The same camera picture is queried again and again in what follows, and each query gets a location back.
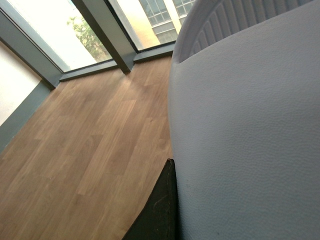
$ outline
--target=white leather upholstery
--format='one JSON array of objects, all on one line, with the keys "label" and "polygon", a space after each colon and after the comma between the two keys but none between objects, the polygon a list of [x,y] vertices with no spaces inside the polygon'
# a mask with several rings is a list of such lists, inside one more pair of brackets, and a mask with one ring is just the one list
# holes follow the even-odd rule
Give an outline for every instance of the white leather upholstery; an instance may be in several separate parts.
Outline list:
[{"label": "white leather upholstery", "polygon": [[183,239],[320,236],[320,1],[172,62]]}]

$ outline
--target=wooden floor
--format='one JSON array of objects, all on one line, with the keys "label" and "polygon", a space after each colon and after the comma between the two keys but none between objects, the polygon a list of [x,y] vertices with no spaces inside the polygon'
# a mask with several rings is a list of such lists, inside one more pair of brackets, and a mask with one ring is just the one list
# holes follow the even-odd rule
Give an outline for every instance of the wooden floor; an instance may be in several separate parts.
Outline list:
[{"label": "wooden floor", "polygon": [[172,157],[171,58],[63,82],[0,154],[0,240],[117,240]]}]

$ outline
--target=gray baseboard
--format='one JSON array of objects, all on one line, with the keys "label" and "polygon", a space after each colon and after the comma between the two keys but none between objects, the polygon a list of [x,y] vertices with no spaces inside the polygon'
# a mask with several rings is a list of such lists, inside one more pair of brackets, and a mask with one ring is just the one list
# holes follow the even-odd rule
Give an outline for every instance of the gray baseboard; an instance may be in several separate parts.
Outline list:
[{"label": "gray baseboard", "polygon": [[49,93],[50,89],[42,80],[0,126],[0,153],[26,124]]}]

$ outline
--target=tree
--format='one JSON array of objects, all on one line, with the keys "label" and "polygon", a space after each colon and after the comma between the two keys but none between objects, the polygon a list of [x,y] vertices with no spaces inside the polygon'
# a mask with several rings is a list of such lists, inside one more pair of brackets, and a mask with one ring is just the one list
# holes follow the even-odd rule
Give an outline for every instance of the tree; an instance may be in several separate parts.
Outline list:
[{"label": "tree", "polygon": [[76,37],[97,61],[97,63],[111,58],[106,48],[103,46],[83,16],[70,17],[66,24],[68,26],[72,26]]}]

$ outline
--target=window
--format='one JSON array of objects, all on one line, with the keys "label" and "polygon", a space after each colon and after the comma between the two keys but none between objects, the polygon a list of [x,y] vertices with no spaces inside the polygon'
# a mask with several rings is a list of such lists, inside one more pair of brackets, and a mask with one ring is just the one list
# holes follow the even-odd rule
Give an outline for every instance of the window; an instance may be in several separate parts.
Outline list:
[{"label": "window", "polygon": [[10,17],[62,72],[111,59],[70,0],[7,1],[15,10]]},{"label": "window", "polygon": [[171,21],[163,0],[139,0],[151,26]]},{"label": "window", "polygon": [[172,0],[109,2],[139,51],[177,39],[181,24]]},{"label": "window", "polygon": [[173,0],[175,9],[180,18],[180,23],[183,24],[187,14],[190,12],[191,7],[196,0]]}]

